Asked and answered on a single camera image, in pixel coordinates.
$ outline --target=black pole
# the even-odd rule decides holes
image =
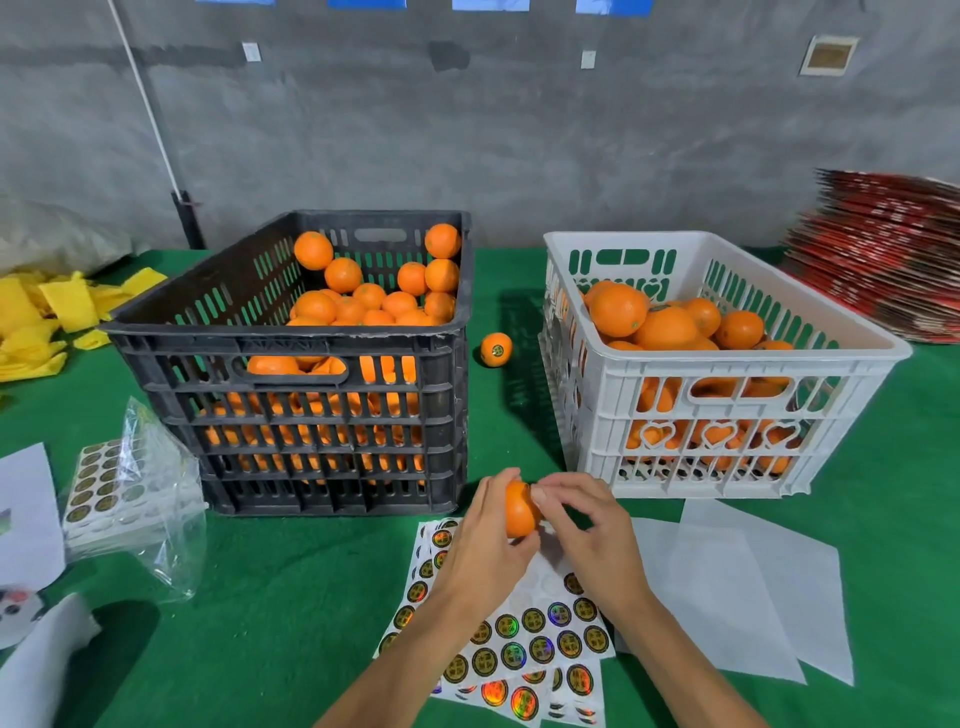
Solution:
[[[177,208],[177,215],[180,216],[180,224],[183,226],[183,234],[186,235],[186,243],[190,246],[190,250],[205,251],[204,234],[200,230],[200,223],[197,222],[197,215],[190,201],[190,193],[182,189],[179,197],[176,192],[171,192],[170,196],[174,199],[174,206]]]

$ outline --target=hand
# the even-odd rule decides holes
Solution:
[[[540,549],[537,531],[515,545],[507,539],[507,484],[519,476],[519,468],[508,468],[480,481],[429,597],[462,614],[470,635],[510,595]]]
[[[652,597],[630,515],[610,486],[586,473],[553,473],[533,486],[530,497],[557,532],[587,596],[614,624]],[[580,530],[564,505],[588,516],[593,527]]]

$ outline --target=white plastic crate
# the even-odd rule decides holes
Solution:
[[[709,232],[551,232],[544,239],[549,257],[540,351],[566,466],[607,481],[617,497],[809,493],[810,481],[883,379],[911,353],[896,336]],[[580,295],[602,279],[643,290],[654,304],[703,296],[724,313],[752,310],[770,338],[796,350],[611,349]],[[732,396],[691,393],[695,382],[711,376],[735,378]],[[775,397],[744,396],[759,376],[789,383]],[[672,407],[638,412],[644,386],[648,394],[656,388],[655,401],[664,407],[664,387],[675,391]],[[773,423],[761,425],[768,420]],[[634,421],[646,423],[637,425],[644,437],[629,449]],[[723,438],[695,447],[691,434],[701,421],[719,427],[709,432]],[[730,421],[747,424],[746,435],[736,427],[730,433]],[[650,427],[664,435],[653,446]],[[791,433],[771,442],[774,427]]]

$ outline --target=black plastic crate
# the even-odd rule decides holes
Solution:
[[[303,291],[325,287],[323,271],[293,256],[302,232],[324,232],[336,256],[390,293],[403,263],[428,262],[423,237],[439,223],[463,238],[449,324],[285,326]],[[288,212],[115,309],[101,328],[157,415],[200,457],[204,495],[220,513],[449,512],[467,475],[469,228],[456,211]],[[346,370],[251,375],[256,354],[335,356]]]

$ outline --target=forearm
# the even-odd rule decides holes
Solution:
[[[427,601],[410,624],[326,712],[315,728],[406,728],[437,686],[469,626],[437,600]]]
[[[680,728],[768,728],[653,594],[614,623]]]

